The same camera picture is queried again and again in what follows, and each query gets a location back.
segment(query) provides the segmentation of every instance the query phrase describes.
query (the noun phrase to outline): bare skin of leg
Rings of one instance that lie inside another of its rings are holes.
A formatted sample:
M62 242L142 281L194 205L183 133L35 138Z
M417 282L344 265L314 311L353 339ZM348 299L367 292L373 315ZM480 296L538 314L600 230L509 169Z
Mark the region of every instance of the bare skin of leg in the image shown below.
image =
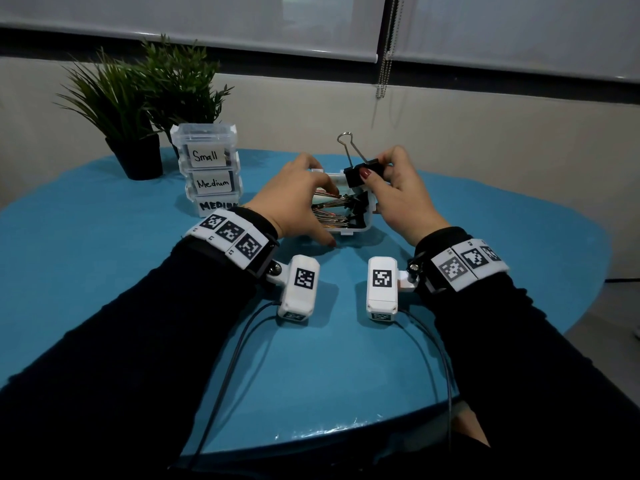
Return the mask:
M480 427L480 423L478 423L476 413L471 411L471 409L467 408L460 412L459 415L453 418L451 425L453 427L453 431L467 435L487 446L491 446L484 435L484 431Z

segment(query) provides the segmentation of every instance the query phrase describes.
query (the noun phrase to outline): screw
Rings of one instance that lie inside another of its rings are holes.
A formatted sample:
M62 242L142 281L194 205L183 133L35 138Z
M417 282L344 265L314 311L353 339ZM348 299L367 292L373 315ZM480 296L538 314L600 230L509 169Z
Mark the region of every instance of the screw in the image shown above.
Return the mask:
M282 266L276 263L276 261L271 261L269 265L269 274L272 276L278 276L282 273Z

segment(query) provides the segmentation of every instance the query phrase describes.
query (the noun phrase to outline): person's left hand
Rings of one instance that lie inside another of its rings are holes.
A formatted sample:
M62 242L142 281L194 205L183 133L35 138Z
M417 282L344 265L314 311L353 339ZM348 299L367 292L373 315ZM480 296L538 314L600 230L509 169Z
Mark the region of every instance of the person's left hand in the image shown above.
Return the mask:
M318 187L336 196L338 188L326 173L308 171L309 168L322 166L308 153L300 153L244 207L258 212L273 224L278 239L308 235L320 244L335 247L335 239L311 211L311 201Z

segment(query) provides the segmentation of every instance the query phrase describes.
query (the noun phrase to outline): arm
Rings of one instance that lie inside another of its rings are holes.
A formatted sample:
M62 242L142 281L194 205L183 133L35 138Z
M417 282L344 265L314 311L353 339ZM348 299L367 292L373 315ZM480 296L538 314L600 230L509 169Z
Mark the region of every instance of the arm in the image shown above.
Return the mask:
M385 179L363 174L378 211L416 254L470 238L441 217L401 147L380 155ZM458 293L420 297L436 315L462 398L496 451L517 455L638 448L640 410L533 307L505 273ZM478 309L478 303L491 305Z
M335 245L311 211L337 189L310 155L288 163L235 212L262 233ZM0 458L23 468L163 470L180 455L228 332L255 279L183 239L164 263L71 330L0 391ZM203 290L215 306L203 298Z

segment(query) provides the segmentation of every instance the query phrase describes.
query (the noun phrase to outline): person's right hand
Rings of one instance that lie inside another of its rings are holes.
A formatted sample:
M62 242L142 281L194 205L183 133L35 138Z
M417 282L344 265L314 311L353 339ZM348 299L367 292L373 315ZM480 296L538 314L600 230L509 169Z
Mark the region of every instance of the person's right hand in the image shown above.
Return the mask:
M376 211L391 229L416 246L430 233L450 227L434 208L424 182L402 146L389 148L377 158L385 165L384 180L366 168L360 169L360 176L376 195Z

